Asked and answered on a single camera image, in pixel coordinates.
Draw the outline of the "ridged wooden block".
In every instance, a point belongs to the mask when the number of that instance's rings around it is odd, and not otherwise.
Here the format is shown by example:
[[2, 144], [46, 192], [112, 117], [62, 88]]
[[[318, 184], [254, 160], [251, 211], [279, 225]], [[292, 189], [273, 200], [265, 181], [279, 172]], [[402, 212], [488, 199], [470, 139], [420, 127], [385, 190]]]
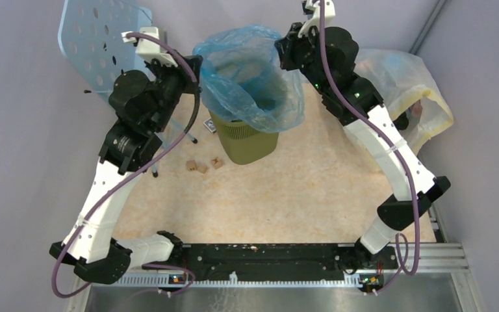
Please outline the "ridged wooden block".
[[186, 169], [191, 172], [198, 169], [198, 164], [195, 160], [189, 160], [186, 162]]

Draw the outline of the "large translucent yellow bag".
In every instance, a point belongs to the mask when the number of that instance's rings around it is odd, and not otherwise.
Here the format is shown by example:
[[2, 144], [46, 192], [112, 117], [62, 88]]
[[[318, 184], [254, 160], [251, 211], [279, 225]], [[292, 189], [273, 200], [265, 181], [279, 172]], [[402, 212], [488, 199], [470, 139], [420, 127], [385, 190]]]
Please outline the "large translucent yellow bag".
[[391, 120], [402, 119], [400, 133], [414, 154], [453, 126], [452, 111], [420, 57], [395, 50], [362, 49], [355, 73], [375, 86]]

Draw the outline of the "light blue perforated stand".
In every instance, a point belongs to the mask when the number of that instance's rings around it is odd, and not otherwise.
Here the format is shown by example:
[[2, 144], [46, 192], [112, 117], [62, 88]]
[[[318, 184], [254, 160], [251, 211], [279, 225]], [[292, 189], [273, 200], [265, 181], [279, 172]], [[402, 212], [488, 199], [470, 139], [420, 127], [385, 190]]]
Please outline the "light blue perforated stand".
[[148, 39], [169, 52], [176, 62], [182, 57], [167, 47], [163, 32], [154, 26], [151, 12], [135, 1], [66, 1], [58, 30], [63, 56], [88, 83], [88, 92], [109, 104], [113, 82], [129, 70], [146, 71], [146, 62], [127, 38]]

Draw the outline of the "plain wooden block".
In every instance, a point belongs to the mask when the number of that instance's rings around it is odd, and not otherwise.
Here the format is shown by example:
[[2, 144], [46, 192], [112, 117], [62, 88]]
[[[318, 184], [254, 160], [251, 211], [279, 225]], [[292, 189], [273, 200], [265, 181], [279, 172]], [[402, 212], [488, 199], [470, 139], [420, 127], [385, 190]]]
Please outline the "plain wooden block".
[[204, 163], [199, 163], [197, 165], [197, 171], [201, 174], [206, 174], [208, 169], [209, 169], [209, 167]]

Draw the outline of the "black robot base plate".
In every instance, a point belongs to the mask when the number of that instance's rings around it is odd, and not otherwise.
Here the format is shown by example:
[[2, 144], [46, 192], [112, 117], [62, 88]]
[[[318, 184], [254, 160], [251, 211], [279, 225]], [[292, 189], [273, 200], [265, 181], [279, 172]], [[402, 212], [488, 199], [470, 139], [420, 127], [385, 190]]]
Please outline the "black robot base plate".
[[192, 271], [197, 281], [340, 281], [362, 271], [398, 269], [393, 247], [375, 255], [353, 244], [191, 244], [165, 265]]

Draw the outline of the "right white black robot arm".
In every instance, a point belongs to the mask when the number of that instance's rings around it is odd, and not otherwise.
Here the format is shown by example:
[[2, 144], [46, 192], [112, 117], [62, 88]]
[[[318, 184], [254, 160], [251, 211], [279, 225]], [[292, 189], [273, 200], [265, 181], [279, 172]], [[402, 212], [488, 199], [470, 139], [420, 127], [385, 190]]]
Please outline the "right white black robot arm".
[[306, 29], [296, 22], [275, 41], [280, 67], [298, 70], [321, 95], [322, 103], [343, 129], [361, 143], [385, 174], [392, 195], [378, 208], [377, 217], [357, 240], [348, 256], [352, 269], [372, 268], [392, 239], [426, 213], [451, 186], [421, 165], [375, 86], [355, 72], [359, 46], [340, 27]]

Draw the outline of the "blue plastic trash bag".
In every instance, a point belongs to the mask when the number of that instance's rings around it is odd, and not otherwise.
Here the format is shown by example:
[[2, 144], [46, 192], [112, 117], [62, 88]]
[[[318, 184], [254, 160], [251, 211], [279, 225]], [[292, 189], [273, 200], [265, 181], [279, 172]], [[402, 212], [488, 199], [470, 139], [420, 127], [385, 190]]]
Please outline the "blue plastic trash bag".
[[280, 33], [253, 24], [222, 31], [198, 43], [203, 58], [201, 101], [227, 122], [242, 121], [258, 131], [279, 133], [305, 119], [301, 75], [280, 67], [274, 46]]

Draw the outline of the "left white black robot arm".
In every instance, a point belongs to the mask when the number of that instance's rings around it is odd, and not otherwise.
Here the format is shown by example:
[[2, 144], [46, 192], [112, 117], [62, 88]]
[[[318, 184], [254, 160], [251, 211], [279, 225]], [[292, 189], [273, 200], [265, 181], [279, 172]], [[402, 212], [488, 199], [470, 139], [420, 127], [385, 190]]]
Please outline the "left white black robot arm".
[[147, 263], [180, 265], [181, 240], [172, 233], [142, 239], [115, 239], [113, 233], [142, 174], [173, 148], [173, 143], [162, 145], [159, 133], [181, 97], [193, 95], [193, 110], [199, 110], [201, 63], [200, 56], [183, 57], [176, 65], [151, 60], [146, 71], [125, 71], [113, 82], [108, 101], [117, 120], [99, 150], [93, 185], [70, 233], [49, 250], [83, 281], [112, 284]]

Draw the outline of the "small dark card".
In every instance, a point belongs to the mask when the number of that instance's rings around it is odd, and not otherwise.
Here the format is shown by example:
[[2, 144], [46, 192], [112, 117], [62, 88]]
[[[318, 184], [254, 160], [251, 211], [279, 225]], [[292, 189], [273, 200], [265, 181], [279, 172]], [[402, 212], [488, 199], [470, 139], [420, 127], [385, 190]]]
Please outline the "small dark card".
[[215, 133], [216, 132], [216, 127], [214, 125], [214, 122], [209, 118], [208, 120], [205, 120], [203, 122], [203, 125], [206, 127], [206, 129], [210, 132], [210, 133]]

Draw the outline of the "green ribbed trash bin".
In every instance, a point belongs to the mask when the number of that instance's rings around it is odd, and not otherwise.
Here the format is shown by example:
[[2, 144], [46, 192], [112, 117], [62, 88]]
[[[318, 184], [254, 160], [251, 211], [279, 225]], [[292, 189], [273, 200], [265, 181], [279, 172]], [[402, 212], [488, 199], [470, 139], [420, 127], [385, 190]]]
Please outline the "green ribbed trash bin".
[[209, 113], [220, 143], [233, 163], [250, 164], [275, 151], [279, 133], [264, 133], [241, 120], [227, 122]]

